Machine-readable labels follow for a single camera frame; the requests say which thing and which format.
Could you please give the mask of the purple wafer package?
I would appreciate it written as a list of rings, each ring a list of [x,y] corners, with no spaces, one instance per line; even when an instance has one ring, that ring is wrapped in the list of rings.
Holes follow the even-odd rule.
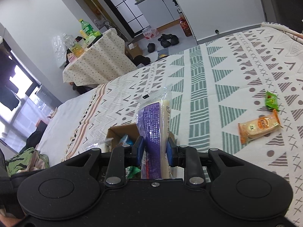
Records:
[[[139,101],[137,128],[144,138],[141,178],[169,179],[170,166],[166,155],[170,132],[172,85],[167,85]]]

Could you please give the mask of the orange pastry packet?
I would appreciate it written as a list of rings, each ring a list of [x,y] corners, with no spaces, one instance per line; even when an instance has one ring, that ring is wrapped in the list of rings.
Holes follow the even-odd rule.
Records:
[[[269,115],[238,123],[240,142],[245,145],[251,140],[263,137],[280,128],[283,128],[283,126],[280,123],[278,112],[274,109]]]

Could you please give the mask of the bright green candy packet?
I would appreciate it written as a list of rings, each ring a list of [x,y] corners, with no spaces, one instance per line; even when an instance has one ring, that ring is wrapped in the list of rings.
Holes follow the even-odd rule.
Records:
[[[265,105],[269,110],[276,110],[279,112],[278,98],[276,94],[266,91]]]

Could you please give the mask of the blue snack packet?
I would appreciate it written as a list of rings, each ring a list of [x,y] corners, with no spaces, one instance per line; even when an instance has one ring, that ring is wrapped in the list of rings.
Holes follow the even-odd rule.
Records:
[[[120,147],[131,147],[134,145],[134,142],[130,139],[130,137],[125,134],[119,141],[118,146]]]

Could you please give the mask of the cardboard box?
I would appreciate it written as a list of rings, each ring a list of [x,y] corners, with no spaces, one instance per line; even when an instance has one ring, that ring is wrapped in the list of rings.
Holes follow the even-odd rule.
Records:
[[[166,153],[166,142],[168,138],[172,138],[176,143],[174,134],[168,130],[168,126],[158,124],[157,122],[148,122],[147,124],[123,124],[112,126],[108,129],[106,139],[109,139],[109,153],[118,146],[120,139],[127,134],[135,143],[139,136],[144,138],[144,149],[152,154],[154,146],[159,146],[159,152]]]

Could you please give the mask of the patterned bed blanket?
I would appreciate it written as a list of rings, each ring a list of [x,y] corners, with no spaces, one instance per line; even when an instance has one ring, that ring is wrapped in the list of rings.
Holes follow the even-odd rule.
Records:
[[[302,226],[302,36],[264,23],[173,54],[74,99],[55,112],[37,149],[54,166],[104,140],[112,126],[136,122],[144,95],[172,85],[170,131],[199,152],[219,148],[282,176]],[[238,123],[271,114],[277,95],[283,128],[242,145]]]

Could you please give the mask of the camouflage cloth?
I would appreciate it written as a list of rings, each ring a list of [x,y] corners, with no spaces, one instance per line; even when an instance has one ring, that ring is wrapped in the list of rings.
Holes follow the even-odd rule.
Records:
[[[17,173],[32,172],[49,168],[49,158],[34,148],[24,150],[6,160],[6,169],[9,176]]]

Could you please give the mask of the dotted cream tablecloth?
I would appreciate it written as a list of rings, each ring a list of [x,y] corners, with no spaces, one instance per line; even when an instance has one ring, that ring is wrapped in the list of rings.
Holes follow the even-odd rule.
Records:
[[[100,85],[137,70],[125,54],[125,42],[114,28],[63,70],[63,82],[77,86]]]

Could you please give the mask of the black slipper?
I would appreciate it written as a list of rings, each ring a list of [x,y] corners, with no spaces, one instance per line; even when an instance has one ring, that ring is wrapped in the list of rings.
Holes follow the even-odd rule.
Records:
[[[149,43],[148,45],[147,45],[147,52],[148,53],[152,53],[152,52],[154,52],[155,51],[155,44],[154,43]]]

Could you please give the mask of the black shoes pile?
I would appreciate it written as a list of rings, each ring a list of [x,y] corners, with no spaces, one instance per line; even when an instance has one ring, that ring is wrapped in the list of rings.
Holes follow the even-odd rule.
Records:
[[[179,44],[179,38],[173,34],[162,34],[158,41],[163,48]]]

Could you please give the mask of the yellow drink jar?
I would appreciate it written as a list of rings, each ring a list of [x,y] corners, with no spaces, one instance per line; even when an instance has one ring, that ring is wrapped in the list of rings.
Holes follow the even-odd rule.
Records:
[[[74,54],[75,57],[79,58],[85,51],[82,46],[74,39],[72,35],[63,34],[63,40],[65,46]]]

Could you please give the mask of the red oil bottle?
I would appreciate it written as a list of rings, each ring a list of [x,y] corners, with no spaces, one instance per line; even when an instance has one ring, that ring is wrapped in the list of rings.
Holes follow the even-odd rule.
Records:
[[[181,17],[179,21],[180,21],[180,26],[181,26],[185,36],[186,37],[192,36],[190,26],[188,25],[186,19]]]

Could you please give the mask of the pink water bottle pack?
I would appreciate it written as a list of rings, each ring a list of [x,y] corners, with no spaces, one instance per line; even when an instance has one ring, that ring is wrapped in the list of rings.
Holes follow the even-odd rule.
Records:
[[[147,40],[149,40],[157,37],[159,35],[159,32],[157,29],[152,28],[151,26],[147,26],[142,30],[142,34]]]

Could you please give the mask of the green soda bottle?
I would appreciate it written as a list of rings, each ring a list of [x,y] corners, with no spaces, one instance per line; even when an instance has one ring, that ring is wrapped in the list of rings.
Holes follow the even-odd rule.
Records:
[[[80,19],[79,22],[81,24],[82,31],[86,34],[86,39],[87,40],[88,39],[90,39],[90,40],[95,39],[94,29],[91,26],[91,24],[84,21],[83,19]]]

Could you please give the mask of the white cabinet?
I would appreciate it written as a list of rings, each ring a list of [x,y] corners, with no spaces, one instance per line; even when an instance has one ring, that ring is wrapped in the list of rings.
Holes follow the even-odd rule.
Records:
[[[136,5],[148,24],[155,29],[180,19],[174,0],[140,0]]]

